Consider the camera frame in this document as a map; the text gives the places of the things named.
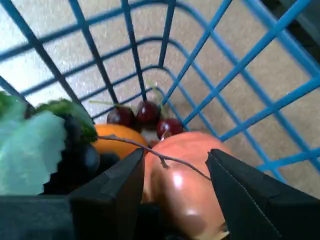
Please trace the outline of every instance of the leaf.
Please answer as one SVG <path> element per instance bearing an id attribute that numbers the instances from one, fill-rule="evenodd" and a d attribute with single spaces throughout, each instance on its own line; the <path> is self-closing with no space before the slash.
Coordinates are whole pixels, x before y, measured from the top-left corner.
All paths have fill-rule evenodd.
<path id="1" fill-rule="evenodd" d="M 40 113 L 44 110 L 48 110 L 56 116 L 61 114 L 71 114 L 81 124 L 83 132 L 82 139 L 85 139 L 89 142 L 94 142 L 96 140 L 97 132 L 90 115 L 82 106 L 78 105 L 77 103 L 68 101 L 66 99 L 53 100 L 49 103 L 38 106 L 35 112 Z"/>
<path id="2" fill-rule="evenodd" d="M 0 145 L 25 119 L 27 103 L 0 91 Z"/>
<path id="3" fill-rule="evenodd" d="M 65 148 L 64 120 L 44 111 L 25 120 L 0 148 L 0 195 L 37 195 L 57 171 Z"/>

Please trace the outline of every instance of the cherry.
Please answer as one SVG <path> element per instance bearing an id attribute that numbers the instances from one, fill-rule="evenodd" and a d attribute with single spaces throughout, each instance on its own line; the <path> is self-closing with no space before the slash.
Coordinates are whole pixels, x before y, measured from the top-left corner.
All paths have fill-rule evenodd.
<path id="1" fill-rule="evenodd" d="M 160 109 L 152 101 L 141 101 L 138 105 L 136 120 L 140 124 L 155 125 L 160 116 Z"/>
<path id="2" fill-rule="evenodd" d="M 165 132 L 169 132 L 172 135 L 180 134 L 184 131 L 181 122 L 175 118 L 161 119 L 156 125 L 156 135 L 159 139 L 162 138 Z"/>
<path id="3" fill-rule="evenodd" d="M 135 122 L 135 114 L 130 107 L 116 106 L 109 112 L 106 122 L 131 127 Z"/>

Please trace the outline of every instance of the basket wire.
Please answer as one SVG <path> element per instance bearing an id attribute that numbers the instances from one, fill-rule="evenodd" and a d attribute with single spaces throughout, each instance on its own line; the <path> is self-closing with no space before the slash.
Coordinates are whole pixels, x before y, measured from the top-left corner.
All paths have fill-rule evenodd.
<path id="1" fill-rule="evenodd" d="M 97 95 L 104 91 L 108 91 L 111 96 L 112 101 L 115 104 L 126 104 L 140 96 L 143 100 L 147 99 L 147 92 L 151 91 L 152 88 L 145 87 L 143 72 L 149 71 L 152 69 L 160 69 L 165 71 L 170 75 L 173 80 L 172 86 L 169 88 L 168 92 L 164 93 L 161 88 L 157 89 L 163 95 L 162 104 L 168 104 L 172 111 L 175 113 L 177 118 L 183 123 L 183 126 L 189 130 L 187 124 L 195 117 L 199 116 L 203 121 L 204 125 L 208 128 L 212 135 L 219 138 L 222 142 L 230 139 L 231 137 L 237 135 L 238 133 L 243 133 L 247 138 L 253 149 L 257 152 L 259 157 L 263 160 L 264 164 L 257 166 L 257 169 L 261 171 L 271 171 L 273 175 L 280 181 L 286 182 L 284 177 L 278 171 L 277 168 L 283 167 L 289 164 L 301 162 L 301 161 L 310 161 L 311 164 L 317 169 L 320 174 L 320 162 L 318 157 L 320 156 L 320 147 L 310 149 L 306 141 L 298 134 L 293 125 L 284 117 L 280 112 L 280 109 L 287 106 L 288 104 L 296 101 L 297 99 L 303 97 L 309 92 L 320 87 L 320 67 L 318 63 L 300 46 L 300 44 L 286 31 L 286 27 L 298 16 L 301 11 L 311 2 L 311 0 L 297 0 L 291 8 L 278 20 L 276 21 L 273 16 L 268 12 L 268 10 L 262 5 L 259 0 L 243 0 L 246 6 L 256 15 L 262 23 L 264 23 L 268 28 L 268 32 L 261 38 L 261 40 L 242 58 L 237 59 L 236 55 L 232 52 L 229 46 L 223 41 L 223 39 L 214 31 L 215 27 L 219 23 L 220 19 L 228 9 L 232 0 L 223 0 L 222 4 L 218 8 L 217 12 L 213 16 L 210 23 L 207 23 L 204 18 L 194 10 L 189 5 L 185 4 L 179 0 L 139 0 L 129 4 L 128 0 L 121 0 L 121 6 L 114 8 L 108 12 L 95 15 L 90 18 L 85 18 L 84 13 L 80 7 L 80 4 L 77 0 L 68 0 L 73 11 L 74 16 L 76 17 L 76 24 L 66 26 L 58 31 L 52 32 L 48 35 L 37 38 L 31 28 L 28 26 L 22 15 L 19 13 L 17 8 L 10 0 L 0 0 L 1 5 L 6 10 L 8 15 L 12 18 L 14 23 L 18 26 L 22 34 L 27 38 L 27 43 L 21 44 L 17 47 L 7 49 L 0 53 L 0 63 L 17 56 L 23 52 L 26 52 L 31 49 L 35 51 L 42 58 L 44 63 L 48 66 L 50 71 L 53 74 L 53 78 L 47 79 L 40 84 L 28 88 L 22 92 L 16 91 L 3 77 L 0 76 L 0 86 L 5 89 L 9 94 L 20 97 L 22 100 L 26 100 L 26 96 L 31 95 L 39 90 L 42 90 L 45 87 L 48 87 L 56 82 L 59 82 L 66 93 L 70 98 L 82 105 L 82 102 Z M 165 25 L 162 36 L 150 36 L 142 38 L 136 41 L 134 26 L 132 23 L 131 11 L 137 8 L 140 8 L 145 5 L 167 5 L 167 13 L 165 19 Z M 195 48 L 191 53 L 188 51 L 175 39 L 170 38 L 170 30 L 172 26 L 173 16 L 175 9 L 180 9 L 189 14 L 194 18 L 204 29 L 204 33 L 196 44 Z M 97 46 L 94 42 L 93 36 L 89 30 L 90 25 L 106 21 L 108 19 L 114 18 L 116 16 L 124 15 L 125 24 L 127 33 L 129 36 L 130 44 L 125 45 L 119 49 L 113 50 L 105 55 L 100 55 L 97 49 Z M 44 49 L 44 44 L 50 41 L 56 40 L 58 38 L 64 37 L 66 35 L 72 34 L 75 31 L 81 30 L 85 41 L 92 53 L 93 59 L 89 62 L 86 62 L 82 65 L 79 65 L 75 68 L 72 68 L 66 72 L 60 72 L 58 67 L 55 65 L 51 57 L 48 55 Z M 200 66 L 195 62 L 195 58 L 198 53 L 206 43 L 208 39 L 212 39 L 214 43 L 221 49 L 224 55 L 230 60 L 233 64 L 233 69 L 224 77 L 224 79 L 217 85 L 214 86 L 208 76 L 202 71 Z M 294 57 L 294 59 L 305 69 L 305 71 L 310 75 L 310 81 L 288 93 L 286 96 L 280 98 L 277 101 L 272 101 L 271 98 L 266 94 L 264 89 L 258 84 L 255 78 L 245 69 L 246 66 L 273 40 L 277 38 L 284 48 Z M 143 45 L 148 42 L 161 42 L 161 49 L 158 64 L 149 65 L 144 68 L 141 67 L 138 46 Z M 181 71 L 177 76 L 175 76 L 170 69 L 164 66 L 166 52 L 168 44 L 176 47 L 186 58 L 186 62 L 182 67 Z M 123 78 L 120 78 L 111 83 L 108 73 L 103 65 L 103 61 L 110 59 L 114 56 L 117 56 L 125 51 L 131 50 L 133 54 L 134 64 L 136 72 L 127 75 Z M 66 78 L 79 73 L 91 66 L 96 65 L 104 81 L 104 86 L 99 89 L 78 98 L 72 88 L 66 81 Z M 200 103 L 196 104 L 186 89 L 180 83 L 181 79 L 184 77 L 185 73 L 189 67 L 193 67 L 195 71 L 199 74 L 201 79 L 204 81 L 206 86 L 210 89 L 210 94 L 205 97 L 205 99 Z M 265 104 L 266 108 L 262 111 L 256 113 L 252 117 L 248 118 L 245 121 L 241 121 L 236 113 L 232 110 L 229 104 L 224 100 L 220 95 L 220 92 L 236 77 L 238 74 L 243 76 L 243 79 L 246 83 L 252 88 L 252 90 L 257 94 L 259 99 Z M 125 83 L 127 80 L 138 77 L 139 86 L 141 92 L 119 102 L 117 95 L 115 94 L 114 87 Z M 176 88 L 179 88 L 182 92 L 182 95 L 186 98 L 188 103 L 192 107 L 191 113 L 183 119 L 177 109 L 170 101 L 170 96 Z M 231 119 L 235 123 L 235 127 L 223 135 L 218 135 L 215 129 L 211 126 L 210 122 L 202 113 L 202 109 L 209 104 L 214 98 L 221 103 L 225 111 L 229 114 Z M 114 106 L 92 116 L 93 119 L 96 119 L 110 110 Z M 301 152 L 295 155 L 291 155 L 285 158 L 271 161 L 267 154 L 264 152 L 259 143 L 254 139 L 254 137 L 248 132 L 248 128 L 253 124 L 261 121 L 262 119 L 274 115 L 275 119 L 281 124 L 281 126 L 286 130 L 287 134 L 291 139 L 296 143 L 296 145 L 301 149 Z"/>

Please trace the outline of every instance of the cherry stem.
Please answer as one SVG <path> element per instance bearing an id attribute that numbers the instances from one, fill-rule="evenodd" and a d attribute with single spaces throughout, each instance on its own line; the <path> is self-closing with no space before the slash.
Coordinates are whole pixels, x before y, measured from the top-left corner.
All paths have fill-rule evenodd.
<path id="1" fill-rule="evenodd" d="M 154 93 L 156 95 L 157 100 L 161 100 L 162 95 L 161 95 L 160 91 L 158 89 L 156 89 L 156 86 L 154 84 L 152 84 L 151 81 L 149 81 L 149 80 L 146 80 L 145 82 L 152 88 L 152 90 L 154 91 Z M 160 111 L 165 119 L 168 118 L 168 114 L 167 114 L 162 103 L 160 104 Z"/>
<path id="2" fill-rule="evenodd" d="M 174 162 L 177 162 L 177 163 L 180 163 L 180 164 L 183 164 L 183 165 L 186 165 L 187 167 L 191 168 L 192 170 L 194 170 L 195 172 L 197 172 L 198 174 L 200 174 L 202 177 L 204 177 L 205 179 L 211 181 L 211 178 L 206 176 L 204 173 L 202 173 L 200 170 L 198 170 L 195 166 L 193 166 L 192 164 L 184 161 L 184 160 L 181 160 L 181 159 L 178 159 L 178 158 L 174 158 L 174 157 L 170 157 L 170 156 L 165 156 L 165 155 L 162 155 L 161 153 L 158 153 L 154 150 L 152 150 L 151 148 L 147 147 L 147 146 L 144 146 L 138 142 L 135 142 L 133 140 L 130 140 L 130 139 L 127 139 L 127 138 L 121 138 L 121 137 L 117 137 L 116 135 L 112 134 L 112 135 L 107 135 L 107 136 L 98 136 L 97 137 L 98 139 L 104 139 L 104 140 L 115 140 L 115 141 L 120 141 L 120 142 L 123 142 L 123 143 L 127 143 L 127 144 L 132 144 L 132 145 L 136 145 L 140 148 L 143 148 L 145 149 L 146 151 L 156 155 L 157 157 L 160 158 L 161 160 L 161 164 L 164 168 L 169 168 L 169 166 L 167 165 L 166 161 L 165 160 L 170 160 L 170 161 L 174 161 Z"/>
<path id="3" fill-rule="evenodd" d="M 109 105 L 109 106 L 116 106 L 116 107 L 122 107 L 121 104 L 119 103 L 113 103 L 111 101 L 95 101 L 95 100 L 91 100 L 89 101 L 90 104 L 104 104 L 104 105 Z"/>

